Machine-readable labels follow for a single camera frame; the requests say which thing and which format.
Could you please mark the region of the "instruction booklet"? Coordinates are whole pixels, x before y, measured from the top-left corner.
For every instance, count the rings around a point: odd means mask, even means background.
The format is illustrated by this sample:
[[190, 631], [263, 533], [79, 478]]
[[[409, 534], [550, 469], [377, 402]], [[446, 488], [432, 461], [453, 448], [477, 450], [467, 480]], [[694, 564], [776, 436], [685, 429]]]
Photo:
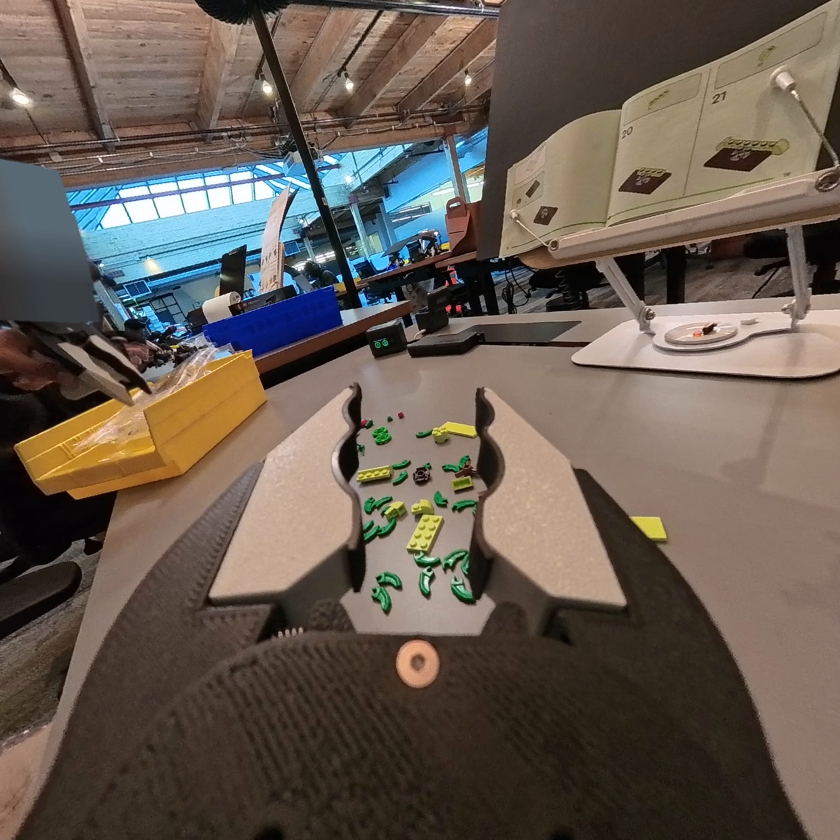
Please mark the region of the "instruction booklet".
[[838, 2], [566, 123], [507, 172], [500, 255], [808, 175], [838, 77]]

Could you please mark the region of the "yellow plastic bin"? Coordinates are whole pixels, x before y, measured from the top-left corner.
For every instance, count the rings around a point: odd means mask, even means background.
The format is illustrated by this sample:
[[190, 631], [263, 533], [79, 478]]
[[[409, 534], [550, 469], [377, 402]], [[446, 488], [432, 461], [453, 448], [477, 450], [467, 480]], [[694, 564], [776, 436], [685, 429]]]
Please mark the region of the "yellow plastic bin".
[[[131, 395], [133, 403], [140, 393]], [[228, 345], [217, 351], [207, 375], [145, 411], [146, 435], [74, 456], [74, 439], [126, 406], [110, 400], [16, 444], [15, 450], [46, 494], [90, 498], [185, 474], [265, 403], [252, 352], [233, 352]]]

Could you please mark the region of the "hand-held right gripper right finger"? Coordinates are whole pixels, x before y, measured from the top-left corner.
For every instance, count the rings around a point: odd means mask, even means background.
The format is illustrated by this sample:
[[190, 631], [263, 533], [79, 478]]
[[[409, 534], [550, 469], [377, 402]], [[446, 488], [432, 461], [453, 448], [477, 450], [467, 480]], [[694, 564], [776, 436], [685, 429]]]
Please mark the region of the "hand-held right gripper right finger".
[[476, 392], [473, 592], [520, 608], [530, 635], [561, 608], [618, 615], [627, 597], [570, 460], [496, 392]]

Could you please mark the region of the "blue plastic bin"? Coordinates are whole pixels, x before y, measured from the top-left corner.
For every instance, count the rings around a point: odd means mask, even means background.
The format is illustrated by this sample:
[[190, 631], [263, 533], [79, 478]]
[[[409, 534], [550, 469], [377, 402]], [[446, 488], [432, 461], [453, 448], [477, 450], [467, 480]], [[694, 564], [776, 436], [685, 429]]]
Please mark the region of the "blue plastic bin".
[[342, 325], [330, 286], [206, 324], [203, 334], [216, 347], [229, 344], [235, 352], [251, 350], [257, 357]]

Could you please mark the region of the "person's dark clothing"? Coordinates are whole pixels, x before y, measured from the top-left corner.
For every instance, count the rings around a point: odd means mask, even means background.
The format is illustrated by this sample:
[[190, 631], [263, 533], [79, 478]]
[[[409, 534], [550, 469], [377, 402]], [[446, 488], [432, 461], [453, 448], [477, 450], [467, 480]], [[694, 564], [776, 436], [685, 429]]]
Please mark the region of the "person's dark clothing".
[[97, 394], [69, 400], [55, 385], [26, 391], [9, 376], [2, 376], [2, 562], [11, 564], [2, 572], [3, 581], [58, 559], [74, 542], [84, 542], [85, 554], [102, 548], [116, 495], [107, 493], [82, 500], [66, 492], [48, 495], [30, 477], [15, 445], [105, 401]]

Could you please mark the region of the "scatter of green leaf pieces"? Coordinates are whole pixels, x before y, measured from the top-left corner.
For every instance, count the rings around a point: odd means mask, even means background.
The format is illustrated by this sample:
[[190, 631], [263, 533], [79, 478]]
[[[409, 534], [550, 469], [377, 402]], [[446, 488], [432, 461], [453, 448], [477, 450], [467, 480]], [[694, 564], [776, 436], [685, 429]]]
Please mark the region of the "scatter of green leaf pieces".
[[[370, 433], [371, 441], [365, 446], [383, 448], [389, 446], [394, 435], [389, 425], [362, 429]], [[392, 440], [385, 445], [376, 445], [372, 431], [377, 427], [387, 427]], [[368, 465], [364, 456], [360, 456], [360, 469], [380, 467]], [[464, 492], [453, 492], [451, 480], [456, 478], [458, 464], [464, 457], [471, 458], [476, 467], [476, 459], [472, 454], [462, 455], [458, 460], [435, 465], [425, 455], [414, 457], [392, 457], [386, 465], [393, 468], [391, 480], [384, 480], [370, 484], [357, 482], [357, 489], [362, 492], [362, 544], [369, 551], [369, 558], [373, 561], [372, 582], [368, 584], [368, 592], [372, 603], [384, 616], [389, 616], [393, 609], [394, 595], [404, 595], [407, 591], [416, 592], [424, 602], [431, 600], [435, 584], [441, 581], [448, 585], [457, 602], [470, 605], [476, 597], [469, 583], [469, 536], [458, 538], [453, 548], [444, 552], [438, 551], [445, 528], [446, 517], [455, 515], [456, 522], [470, 526], [477, 512], [478, 495], [480, 490], [479, 477], [472, 477], [474, 488]], [[414, 470], [422, 465], [430, 465], [431, 480], [423, 486], [413, 482]], [[430, 554], [409, 553], [406, 551], [408, 540], [412, 536], [417, 520], [420, 517], [411, 513], [411, 507], [421, 499], [427, 499], [434, 505], [434, 515], [444, 517], [433, 549]], [[406, 515], [398, 520], [387, 520], [382, 516], [382, 510], [392, 501], [403, 501], [406, 504]]]

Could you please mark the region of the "brown cardboard carrier box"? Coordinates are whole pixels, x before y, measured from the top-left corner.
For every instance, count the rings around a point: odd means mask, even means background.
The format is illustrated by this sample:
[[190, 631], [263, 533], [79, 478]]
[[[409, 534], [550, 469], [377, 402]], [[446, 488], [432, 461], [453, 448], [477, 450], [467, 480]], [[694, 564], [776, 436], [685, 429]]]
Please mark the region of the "brown cardboard carrier box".
[[462, 196], [455, 196], [447, 201], [445, 223], [451, 256], [477, 252], [481, 208], [482, 201], [469, 203]]

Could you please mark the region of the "heap of clear plastic bags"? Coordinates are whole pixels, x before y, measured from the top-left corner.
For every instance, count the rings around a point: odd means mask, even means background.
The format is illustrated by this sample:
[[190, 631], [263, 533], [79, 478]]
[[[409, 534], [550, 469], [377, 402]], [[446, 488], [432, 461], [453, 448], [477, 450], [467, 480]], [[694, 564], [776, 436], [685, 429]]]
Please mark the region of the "heap of clear plastic bags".
[[211, 371], [211, 363], [216, 360], [216, 353], [217, 348], [212, 345], [194, 352], [173, 371], [151, 383], [150, 393], [141, 392], [131, 406], [123, 407], [86, 436], [74, 439], [70, 452], [78, 456], [98, 445], [126, 445], [149, 433], [145, 411], [207, 375]]

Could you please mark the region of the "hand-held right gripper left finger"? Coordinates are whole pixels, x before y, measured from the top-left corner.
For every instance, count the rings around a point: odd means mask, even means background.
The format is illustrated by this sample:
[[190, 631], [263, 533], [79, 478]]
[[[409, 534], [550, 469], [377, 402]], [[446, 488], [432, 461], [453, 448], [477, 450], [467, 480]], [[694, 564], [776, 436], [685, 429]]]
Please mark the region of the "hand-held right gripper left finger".
[[337, 394], [268, 453], [208, 592], [214, 606], [268, 604], [304, 625], [320, 600], [353, 586], [361, 505], [361, 388]]

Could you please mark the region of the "person's left hand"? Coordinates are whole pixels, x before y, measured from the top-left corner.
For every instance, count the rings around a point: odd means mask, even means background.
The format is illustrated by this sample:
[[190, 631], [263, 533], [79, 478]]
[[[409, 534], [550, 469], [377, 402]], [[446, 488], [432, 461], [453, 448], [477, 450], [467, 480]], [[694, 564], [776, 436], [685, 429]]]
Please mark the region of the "person's left hand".
[[31, 340], [12, 328], [1, 329], [1, 375], [24, 391], [37, 391], [59, 383], [61, 370], [38, 352]]

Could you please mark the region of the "beige printed board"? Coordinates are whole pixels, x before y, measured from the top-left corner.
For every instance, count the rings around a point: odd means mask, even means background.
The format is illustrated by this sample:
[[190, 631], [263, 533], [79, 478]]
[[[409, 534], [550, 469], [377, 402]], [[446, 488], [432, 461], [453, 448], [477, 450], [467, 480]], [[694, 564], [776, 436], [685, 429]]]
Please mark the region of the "beige printed board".
[[260, 294], [277, 291], [284, 286], [285, 248], [280, 233], [295, 195], [296, 192], [287, 186], [270, 206], [260, 252]]

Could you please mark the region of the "black floor lamp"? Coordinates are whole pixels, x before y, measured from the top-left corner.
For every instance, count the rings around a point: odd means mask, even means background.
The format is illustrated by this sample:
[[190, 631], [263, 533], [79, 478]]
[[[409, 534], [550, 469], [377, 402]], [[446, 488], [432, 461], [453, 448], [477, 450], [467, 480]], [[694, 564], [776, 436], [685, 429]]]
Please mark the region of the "black floor lamp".
[[285, 113], [291, 137], [294, 139], [297, 151], [301, 155], [301, 163], [307, 174], [318, 213], [332, 246], [334, 258], [339, 266], [346, 297], [352, 308], [361, 309], [362, 304], [359, 292], [352, 277], [350, 264], [340, 239], [340, 233], [334, 221], [317, 167], [312, 158], [296, 104], [277, 54], [273, 35], [270, 33], [270, 28], [266, 21], [266, 13], [278, 12], [282, 8], [283, 3], [274, 1], [197, 1], [196, 4], [211, 18], [222, 24], [243, 25], [251, 23], [254, 26], [274, 83], [274, 88], [279, 96], [282, 110]]

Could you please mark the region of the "lime studded flat plate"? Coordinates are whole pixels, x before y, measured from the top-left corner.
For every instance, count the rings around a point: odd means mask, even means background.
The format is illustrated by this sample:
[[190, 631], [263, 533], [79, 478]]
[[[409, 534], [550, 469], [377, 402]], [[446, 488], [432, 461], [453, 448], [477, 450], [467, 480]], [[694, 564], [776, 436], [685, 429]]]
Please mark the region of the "lime studded flat plate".
[[417, 520], [414, 532], [406, 545], [409, 553], [430, 554], [436, 537], [443, 526], [444, 517], [435, 514], [423, 514]]

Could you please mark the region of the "black flat power bank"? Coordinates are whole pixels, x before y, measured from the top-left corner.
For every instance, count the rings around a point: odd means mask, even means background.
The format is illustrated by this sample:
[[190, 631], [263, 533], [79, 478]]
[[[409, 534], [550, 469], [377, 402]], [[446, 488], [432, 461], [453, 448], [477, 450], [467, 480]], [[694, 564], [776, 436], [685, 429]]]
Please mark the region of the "black flat power bank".
[[466, 329], [457, 333], [424, 335], [407, 345], [413, 358], [431, 358], [466, 354], [484, 342], [482, 330]]

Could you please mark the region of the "black backing board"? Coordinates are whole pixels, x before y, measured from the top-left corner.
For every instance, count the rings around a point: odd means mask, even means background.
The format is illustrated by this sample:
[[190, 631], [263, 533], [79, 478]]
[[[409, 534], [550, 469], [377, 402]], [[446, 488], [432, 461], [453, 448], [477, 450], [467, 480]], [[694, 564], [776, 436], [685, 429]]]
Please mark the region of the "black backing board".
[[718, 60], [821, 1], [508, 1], [491, 85], [478, 257], [498, 256], [508, 169], [555, 131]]

